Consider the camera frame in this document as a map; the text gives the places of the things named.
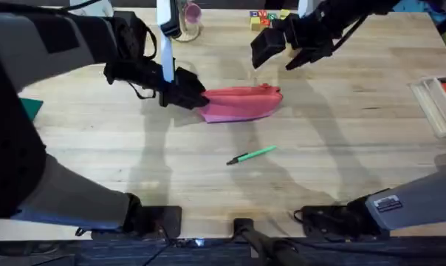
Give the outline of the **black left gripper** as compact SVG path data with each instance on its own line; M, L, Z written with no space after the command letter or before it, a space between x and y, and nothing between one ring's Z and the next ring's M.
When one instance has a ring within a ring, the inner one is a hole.
M170 104L192 110L204 107L210 100L201 92L190 92L190 102L177 89L176 70L171 65L171 77L165 76L162 64L155 61L157 37L132 11L117 11L110 18L117 45L118 57L108 62L103 70L108 83L125 81L131 87L141 86L152 91L151 98L159 96L159 104Z

